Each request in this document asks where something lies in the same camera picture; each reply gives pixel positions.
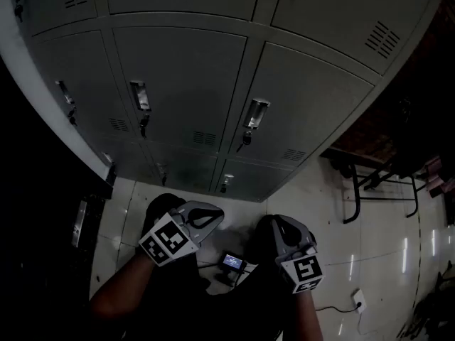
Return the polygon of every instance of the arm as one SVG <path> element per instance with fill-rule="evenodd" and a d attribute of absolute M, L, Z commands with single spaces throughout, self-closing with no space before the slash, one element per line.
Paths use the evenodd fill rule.
<path fill-rule="evenodd" d="M 294 296 L 295 316 L 289 324 L 289 330 L 283 333 L 285 340 L 322 341 L 321 327 L 314 308 L 311 291 L 298 293 Z"/>
<path fill-rule="evenodd" d="M 145 254 L 136 254 L 93 296 L 90 312 L 106 320 L 122 318 L 139 306 L 155 263 Z"/>

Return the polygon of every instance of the white tile floor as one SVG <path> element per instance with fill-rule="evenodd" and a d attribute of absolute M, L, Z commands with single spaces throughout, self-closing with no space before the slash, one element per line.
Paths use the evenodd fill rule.
<path fill-rule="evenodd" d="M 409 219 L 413 202 L 362 201 L 358 220 L 343 224 L 354 213 L 351 180 L 345 180 L 325 159 L 307 166 L 263 203 L 229 200 L 161 188 L 118 178 L 103 213 L 92 267 L 90 297 L 134 254 L 149 203 L 162 193 L 185 200 L 213 203 L 225 220 L 198 251 L 200 264 L 217 262 L 223 250 L 241 254 L 255 223 L 266 213 L 288 215 L 315 235 L 325 265 L 325 279 L 313 291 L 316 307 L 353 307 L 350 295 L 361 288 L 367 309 L 357 313 L 318 312 L 325 340 L 394 340 L 412 312 L 414 300 L 434 286 L 437 272 L 455 261 L 455 231 L 445 227 L 444 201 L 419 192 L 419 215 Z M 364 196 L 412 197 L 412 187 L 383 183 Z M 422 260 L 419 276 L 419 246 Z M 216 268 L 201 269 L 212 279 Z M 213 281 L 211 294 L 228 288 Z"/>

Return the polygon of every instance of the power outlet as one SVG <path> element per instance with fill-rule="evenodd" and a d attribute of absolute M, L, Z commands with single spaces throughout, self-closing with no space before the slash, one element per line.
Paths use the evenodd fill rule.
<path fill-rule="evenodd" d="M 367 302 L 361 289 L 355 291 L 353 294 L 353 301 L 356 307 L 359 302 L 362 303 L 362 305 L 357 309 L 357 312 L 359 314 L 361 314 L 367 308 Z"/>

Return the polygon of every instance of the person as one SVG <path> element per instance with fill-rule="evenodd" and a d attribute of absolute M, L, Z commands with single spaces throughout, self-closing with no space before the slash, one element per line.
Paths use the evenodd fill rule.
<path fill-rule="evenodd" d="M 146 211 L 142 235 L 183 203 L 171 194 L 158 196 Z M 322 340 L 311 291 L 291 294 L 278 274 L 267 216 L 250 243 L 258 266 L 216 296 L 205 291 L 195 254 L 158 267 L 137 251 L 90 301 L 91 330 L 110 340 L 275 340 L 282 330 L 286 341 Z"/>

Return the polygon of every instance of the small screen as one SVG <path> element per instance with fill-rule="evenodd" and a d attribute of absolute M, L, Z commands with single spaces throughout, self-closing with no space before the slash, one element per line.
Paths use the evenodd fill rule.
<path fill-rule="evenodd" d="M 242 265 L 242 260 L 230 255 L 226 255 L 225 259 L 223 260 L 223 263 L 233 268 L 240 269 L 240 266 Z"/>

